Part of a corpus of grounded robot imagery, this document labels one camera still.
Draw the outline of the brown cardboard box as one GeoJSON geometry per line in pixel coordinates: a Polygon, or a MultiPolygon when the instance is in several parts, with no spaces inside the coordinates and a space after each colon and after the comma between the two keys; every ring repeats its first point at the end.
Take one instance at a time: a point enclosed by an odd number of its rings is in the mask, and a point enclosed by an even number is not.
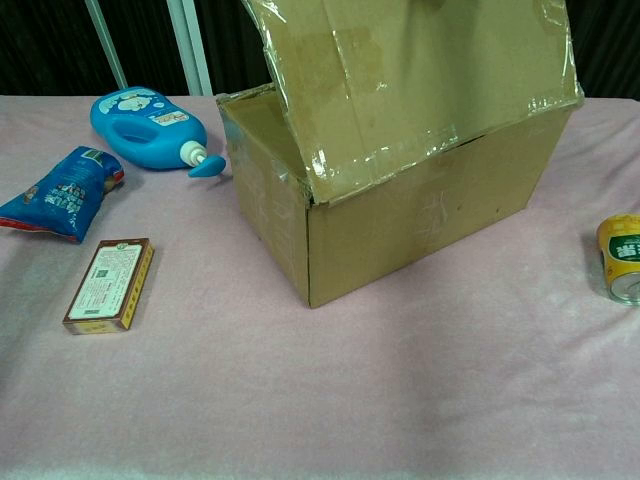
{"type": "Polygon", "coordinates": [[[583,101],[565,0],[242,0],[240,208],[311,307],[524,209],[583,101]]]}

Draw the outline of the pink table cloth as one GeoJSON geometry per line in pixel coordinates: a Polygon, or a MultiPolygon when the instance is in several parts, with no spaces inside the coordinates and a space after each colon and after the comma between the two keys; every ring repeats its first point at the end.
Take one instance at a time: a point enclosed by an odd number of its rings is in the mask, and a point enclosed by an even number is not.
{"type": "Polygon", "coordinates": [[[0,480],[640,480],[640,102],[575,112],[526,210],[318,309],[228,178],[128,167],[81,244],[0,228],[0,480]],[[129,330],[62,321],[100,242],[154,256],[129,330]]]}

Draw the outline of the blue detergent pump bottle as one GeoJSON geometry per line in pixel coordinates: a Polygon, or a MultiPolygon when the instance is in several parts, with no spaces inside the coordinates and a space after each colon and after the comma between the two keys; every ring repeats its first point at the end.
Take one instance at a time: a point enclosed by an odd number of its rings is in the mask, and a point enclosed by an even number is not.
{"type": "Polygon", "coordinates": [[[192,178],[220,175],[226,161],[207,151],[207,132],[192,113],[146,87],[104,95],[91,107],[96,133],[124,160],[145,169],[187,168],[192,178]]]}

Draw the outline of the brown flat medicine box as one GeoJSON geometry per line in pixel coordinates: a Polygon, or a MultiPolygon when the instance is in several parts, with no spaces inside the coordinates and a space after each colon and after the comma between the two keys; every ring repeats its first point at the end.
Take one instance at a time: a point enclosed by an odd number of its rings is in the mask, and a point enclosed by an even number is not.
{"type": "Polygon", "coordinates": [[[73,335],[130,329],[154,256],[147,238],[99,243],[62,324],[73,335]]]}

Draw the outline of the blue snack bag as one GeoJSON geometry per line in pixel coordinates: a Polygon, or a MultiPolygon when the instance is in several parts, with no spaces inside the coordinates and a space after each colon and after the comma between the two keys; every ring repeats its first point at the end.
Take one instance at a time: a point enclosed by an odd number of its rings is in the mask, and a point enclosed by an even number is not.
{"type": "Polygon", "coordinates": [[[0,227],[84,240],[104,195],[124,178],[111,154],[79,146],[41,180],[0,206],[0,227]]]}

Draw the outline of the yellow drink can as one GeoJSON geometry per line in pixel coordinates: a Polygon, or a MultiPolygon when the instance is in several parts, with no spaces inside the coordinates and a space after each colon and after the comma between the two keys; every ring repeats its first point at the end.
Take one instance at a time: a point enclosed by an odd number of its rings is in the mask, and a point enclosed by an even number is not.
{"type": "Polygon", "coordinates": [[[596,235],[610,298],[640,306],[640,214],[611,216],[596,235]]]}

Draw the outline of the black pleated curtain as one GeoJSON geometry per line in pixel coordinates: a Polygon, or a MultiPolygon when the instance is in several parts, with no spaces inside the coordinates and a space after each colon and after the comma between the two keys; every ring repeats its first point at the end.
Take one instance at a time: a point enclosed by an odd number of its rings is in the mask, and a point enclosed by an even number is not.
{"type": "MultiPolygon", "coordinates": [[[[188,92],[166,0],[98,0],[125,79],[188,92]]],[[[215,93],[269,82],[240,0],[194,0],[215,93]]],[[[640,101],[640,0],[566,0],[578,79],[589,97],[640,101]]],[[[102,95],[117,82],[85,0],[0,0],[0,95],[102,95]]]]}

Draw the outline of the wide white frame post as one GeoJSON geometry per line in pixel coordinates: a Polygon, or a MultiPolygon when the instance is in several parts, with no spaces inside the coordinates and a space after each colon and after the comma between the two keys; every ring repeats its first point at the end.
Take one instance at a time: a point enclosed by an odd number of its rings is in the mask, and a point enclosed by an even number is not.
{"type": "Polygon", "coordinates": [[[192,96],[212,96],[207,59],[194,0],[166,0],[187,87],[192,96]]]}

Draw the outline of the thin white frame post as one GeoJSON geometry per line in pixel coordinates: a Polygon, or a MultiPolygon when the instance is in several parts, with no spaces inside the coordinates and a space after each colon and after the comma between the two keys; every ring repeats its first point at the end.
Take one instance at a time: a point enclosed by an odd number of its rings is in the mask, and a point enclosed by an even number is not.
{"type": "Polygon", "coordinates": [[[102,50],[119,89],[128,87],[126,76],[113,43],[99,0],[84,0],[102,50]]]}

